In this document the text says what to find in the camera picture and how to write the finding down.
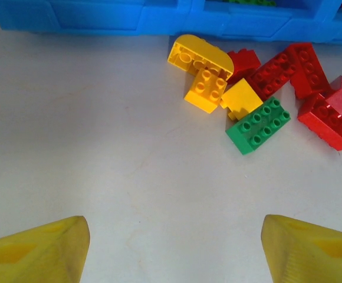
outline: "yellow plastic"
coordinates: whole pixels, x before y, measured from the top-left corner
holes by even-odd
[[[77,283],[90,233],[74,216],[0,239],[0,283]]]
[[[342,283],[342,232],[267,215],[261,241],[274,283]]]
[[[177,38],[168,62],[192,75],[206,68],[225,81],[234,73],[234,64],[228,54],[191,34]]]
[[[231,120],[235,118],[240,120],[263,104],[263,101],[244,78],[226,91],[221,99],[222,108],[229,107],[231,111],[229,113]]]
[[[217,108],[227,82],[212,74],[209,70],[201,69],[184,99],[207,113]]]

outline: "green lego brick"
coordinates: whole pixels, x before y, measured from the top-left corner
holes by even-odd
[[[260,6],[276,6],[275,1],[267,1],[267,0],[227,0],[227,2],[237,3],[237,4],[260,5]]]
[[[289,112],[281,107],[278,99],[271,97],[227,129],[226,134],[245,155],[256,150],[288,121]]]

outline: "blue plastic container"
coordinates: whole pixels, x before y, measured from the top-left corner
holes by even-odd
[[[193,33],[255,41],[342,44],[342,0],[0,0],[2,29],[107,35]]]

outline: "pile of lego bricks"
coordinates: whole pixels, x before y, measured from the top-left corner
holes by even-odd
[[[290,121],[272,97],[286,82],[304,100],[298,120],[336,150],[342,150],[342,76],[331,84],[311,43],[289,45],[267,63],[254,50],[225,53],[194,35],[174,43],[168,62],[195,76],[185,100],[211,113],[229,109],[227,135],[242,154],[256,150]]]

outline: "white surface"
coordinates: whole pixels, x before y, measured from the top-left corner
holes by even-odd
[[[254,48],[262,62],[285,43]],[[292,116],[255,153],[225,134],[226,111],[184,102],[192,78],[168,37],[68,37],[0,30],[0,237],[84,215],[82,282],[270,283],[268,213],[342,231],[342,152]],[[331,81],[342,46],[316,46]]]

